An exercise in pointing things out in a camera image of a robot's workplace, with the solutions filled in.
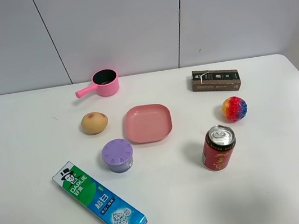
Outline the red drink can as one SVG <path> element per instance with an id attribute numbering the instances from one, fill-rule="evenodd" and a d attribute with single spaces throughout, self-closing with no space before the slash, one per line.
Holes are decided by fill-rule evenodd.
<path id="1" fill-rule="evenodd" d="M 202 161 L 212 171 L 226 168 L 236 144 L 234 131 L 227 126 L 215 125 L 205 135 Z"/>

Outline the brown cardboard box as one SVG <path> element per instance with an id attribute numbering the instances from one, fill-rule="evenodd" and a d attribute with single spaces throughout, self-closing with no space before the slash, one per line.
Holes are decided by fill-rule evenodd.
<path id="1" fill-rule="evenodd" d="M 191 75 L 194 92 L 238 91 L 242 83 L 237 70 L 192 71 Z"/>

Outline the pink toy saucepan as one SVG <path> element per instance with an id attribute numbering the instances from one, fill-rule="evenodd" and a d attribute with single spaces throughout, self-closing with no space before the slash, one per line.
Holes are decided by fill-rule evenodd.
<path id="1" fill-rule="evenodd" d="M 81 97 L 96 91 L 99 96 L 109 97 L 117 93 L 119 90 L 119 81 L 117 73 L 112 69 L 99 70 L 92 77 L 90 86 L 83 88 L 75 93 L 75 96 Z"/>

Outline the brown potato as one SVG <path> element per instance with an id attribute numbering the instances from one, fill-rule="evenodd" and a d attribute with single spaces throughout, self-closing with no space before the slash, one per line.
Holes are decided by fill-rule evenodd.
<path id="1" fill-rule="evenodd" d="M 101 133 L 108 125 L 108 117 L 100 112 L 86 114 L 81 121 L 81 128 L 86 134 Z"/>

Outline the purple lidded jar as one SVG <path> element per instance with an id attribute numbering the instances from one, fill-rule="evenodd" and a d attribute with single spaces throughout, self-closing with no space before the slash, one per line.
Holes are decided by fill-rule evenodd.
<path id="1" fill-rule="evenodd" d="M 125 139 L 113 139 L 102 149 L 102 159 L 111 171 L 122 173 L 133 165 L 133 148 Z"/>

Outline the pink square plate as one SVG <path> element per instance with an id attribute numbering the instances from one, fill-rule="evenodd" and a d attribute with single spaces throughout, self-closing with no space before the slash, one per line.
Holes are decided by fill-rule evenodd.
<path id="1" fill-rule="evenodd" d="M 173 128 L 170 110 L 162 104 L 132 107 L 124 118 L 126 137 L 138 144 L 165 139 Z"/>

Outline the Darlie toothpaste box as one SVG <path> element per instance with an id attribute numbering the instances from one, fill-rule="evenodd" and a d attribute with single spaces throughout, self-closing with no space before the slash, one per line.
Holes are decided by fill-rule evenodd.
<path id="1" fill-rule="evenodd" d="M 147 224 L 146 216 L 71 162 L 52 180 L 105 224 Z"/>

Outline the rainbow spiky ball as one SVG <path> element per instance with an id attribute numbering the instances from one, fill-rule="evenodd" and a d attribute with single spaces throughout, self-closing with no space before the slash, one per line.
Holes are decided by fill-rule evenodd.
<path id="1" fill-rule="evenodd" d="M 237 96 L 227 98 L 221 108 L 224 117 L 231 122 L 237 122 L 244 118 L 248 110 L 244 99 Z"/>

